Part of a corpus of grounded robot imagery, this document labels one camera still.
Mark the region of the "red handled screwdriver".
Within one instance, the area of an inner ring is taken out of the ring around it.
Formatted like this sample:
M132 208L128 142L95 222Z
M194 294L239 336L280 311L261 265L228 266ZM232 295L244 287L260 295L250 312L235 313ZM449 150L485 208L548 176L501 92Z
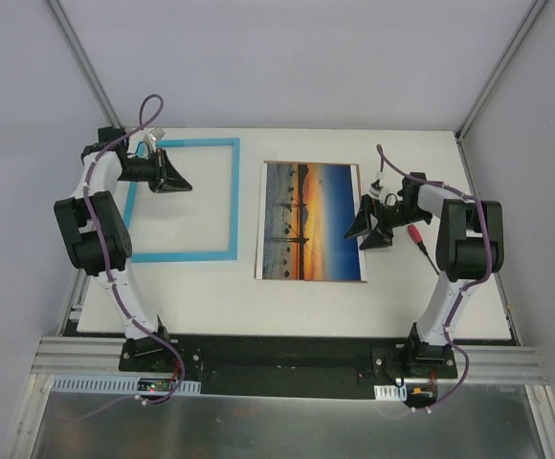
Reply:
M431 267L433 268L433 271L436 274L439 274L439 269L433 263L433 261L431 259L431 256L429 254L429 251L428 251L428 249L427 249L427 247L424 243L424 240L422 238L422 235L419 232L419 230L417 229L416 225L414 225L414 224L408 225L407 226L407 233L408 233L411 241L416 245L416 247L423 253L425 258L428 260Z

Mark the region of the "blue wooden picture frame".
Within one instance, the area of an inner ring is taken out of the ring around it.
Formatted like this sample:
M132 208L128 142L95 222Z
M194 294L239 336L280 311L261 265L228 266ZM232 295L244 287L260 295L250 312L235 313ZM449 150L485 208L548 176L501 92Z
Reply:
M240 139L182 139L158 141L164 148L218 147L232 148L232 172L230 192L229 246L225 251L173 251L173 252L134 252L132 263L171 263L171 262L216 262L233 261L238 257L239 226L239 184L240 184Z

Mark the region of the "sunset fishing photo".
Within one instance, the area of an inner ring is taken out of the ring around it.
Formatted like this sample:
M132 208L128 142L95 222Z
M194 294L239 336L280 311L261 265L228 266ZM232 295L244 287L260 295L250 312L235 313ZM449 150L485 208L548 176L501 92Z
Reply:
M264 163L255 279L367 281L360 240L345 237L360 198L355 164Z

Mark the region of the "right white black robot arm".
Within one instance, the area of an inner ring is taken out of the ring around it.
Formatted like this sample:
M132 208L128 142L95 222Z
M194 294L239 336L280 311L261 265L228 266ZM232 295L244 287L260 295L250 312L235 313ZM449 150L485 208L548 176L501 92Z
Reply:
M451 333L478 285L500 270L504 260L502 207L496 201L476 202L425 174L412 172L402 181L394 204L379 199L373 184L345 232L361 238L362 251L392 244L393 231L423 221L439 221L435 247L438 279L431 300L411 327L405 344L378 352L378 366L390 379L453 379L455 347Z

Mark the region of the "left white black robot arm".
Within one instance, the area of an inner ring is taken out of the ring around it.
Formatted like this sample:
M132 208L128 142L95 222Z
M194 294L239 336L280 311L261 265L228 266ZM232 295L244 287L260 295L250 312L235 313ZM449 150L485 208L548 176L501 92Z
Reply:
M158 146L163 135L160 128L144 131L141 144L146 152L139 156L129 150L128 132L100 129L98 141L82 150L83 171L75 191L54 204L71 263L95 279L123 322L121 371L166 373L184 368L167 328L133 275L132 239L114 198L120 182L146 183L157 194L192 189Z

